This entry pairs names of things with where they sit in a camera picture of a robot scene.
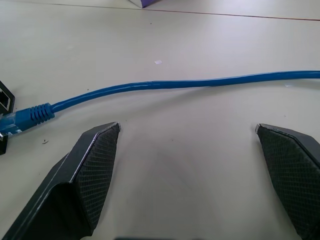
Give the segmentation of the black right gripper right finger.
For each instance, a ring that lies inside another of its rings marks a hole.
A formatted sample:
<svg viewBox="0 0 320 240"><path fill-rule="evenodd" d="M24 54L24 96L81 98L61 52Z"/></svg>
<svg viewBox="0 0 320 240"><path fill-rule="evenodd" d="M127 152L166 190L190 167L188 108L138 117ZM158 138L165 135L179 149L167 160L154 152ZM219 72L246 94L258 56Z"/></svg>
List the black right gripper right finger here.
<svg viewBox="0 0 320 240"><path fill-rule="evenodd" d="M320 143L292 129L258 124L273 188L302 240L320 240Z"/></svg>

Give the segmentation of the purple box corner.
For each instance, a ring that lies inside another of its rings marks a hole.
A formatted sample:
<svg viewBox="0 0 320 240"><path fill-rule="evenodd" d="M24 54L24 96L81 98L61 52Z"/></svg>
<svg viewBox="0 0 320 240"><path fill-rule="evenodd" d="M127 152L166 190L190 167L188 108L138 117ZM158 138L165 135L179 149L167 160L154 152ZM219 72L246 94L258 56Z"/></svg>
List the purple box corner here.
<svg viewBox="0 0 320 240"><path fill-rule="evenodd" d="M143 9L146 8L155 2L158 2L160 0L129 0L131 3L135 4L137 7Z"/></svg>

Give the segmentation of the black network device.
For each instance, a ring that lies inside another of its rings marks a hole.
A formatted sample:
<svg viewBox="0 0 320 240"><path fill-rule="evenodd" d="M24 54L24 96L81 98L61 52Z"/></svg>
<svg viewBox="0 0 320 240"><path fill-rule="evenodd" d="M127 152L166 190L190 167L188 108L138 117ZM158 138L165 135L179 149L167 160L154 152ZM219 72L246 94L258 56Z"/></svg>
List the black network device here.
<svg viewBox="0 0 320 240"><path fill-rule="evenodd" d="M7 114L13 112L15 104L15 96L10 90L0 81L0 119ZM0 156L4 155L7 150L8 136L0 134Z"/></svg>

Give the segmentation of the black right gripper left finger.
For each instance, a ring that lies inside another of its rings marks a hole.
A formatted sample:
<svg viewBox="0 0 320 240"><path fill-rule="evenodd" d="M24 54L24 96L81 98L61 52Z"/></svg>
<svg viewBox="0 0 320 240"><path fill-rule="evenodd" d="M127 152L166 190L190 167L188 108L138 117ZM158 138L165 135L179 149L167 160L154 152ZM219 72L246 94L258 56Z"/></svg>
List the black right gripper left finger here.
<svg viewBox="0 0 320 240"><path fill-rule="evenodd" d="M2 240L81 240L96 229L111 184L119 122L84 132L46 175Z"/></svg>

